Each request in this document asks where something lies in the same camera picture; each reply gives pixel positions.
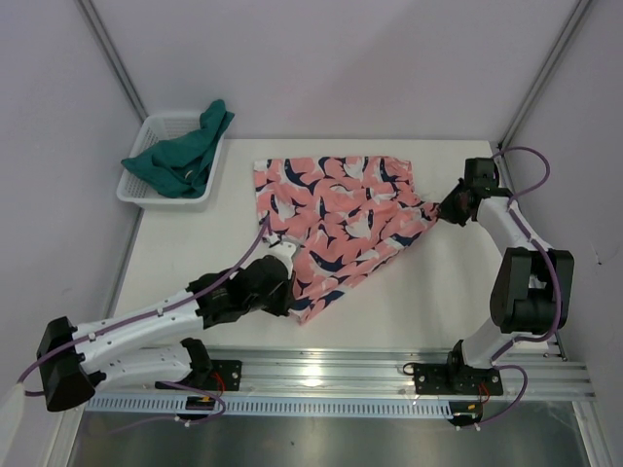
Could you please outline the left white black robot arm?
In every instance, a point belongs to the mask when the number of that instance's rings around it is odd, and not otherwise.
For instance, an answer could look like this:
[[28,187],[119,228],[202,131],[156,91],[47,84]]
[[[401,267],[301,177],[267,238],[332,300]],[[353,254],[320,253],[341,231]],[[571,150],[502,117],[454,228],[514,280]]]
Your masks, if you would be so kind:
[[212,364],[190,334],[261,310],[281,317],[294,303],[289,260],[266,255],[246,268],[207,273],[150,309],[122,318],[73,325],[48,323],[37,349],[46,408],[64,412],[97,390],[152,382],[157,388],[203,388]]

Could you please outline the pink shark print shorts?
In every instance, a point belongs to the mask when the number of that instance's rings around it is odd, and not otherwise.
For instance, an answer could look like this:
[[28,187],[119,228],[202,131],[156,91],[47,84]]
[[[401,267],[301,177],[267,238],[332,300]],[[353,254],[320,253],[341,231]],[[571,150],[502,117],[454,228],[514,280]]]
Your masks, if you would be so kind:
[[408,161],[389,156],[268,159],[253,165],[257,213],[297,246],[294,303],[304,324],[434,227]]

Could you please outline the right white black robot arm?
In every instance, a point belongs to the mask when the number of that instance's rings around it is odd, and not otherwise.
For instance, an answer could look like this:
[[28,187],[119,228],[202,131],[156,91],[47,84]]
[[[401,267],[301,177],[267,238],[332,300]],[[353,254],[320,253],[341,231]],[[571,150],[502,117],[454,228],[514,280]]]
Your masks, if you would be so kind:
[[518,196],[500,186],[492,158],[465,161],[464,175],[439,205],[450,224],[479,224],[502,255],[489,301],[490,317],[451,354],[446,384],[462,393],[519,343],[549,341],[568,319],[574,258],[554,248],[530,226]]

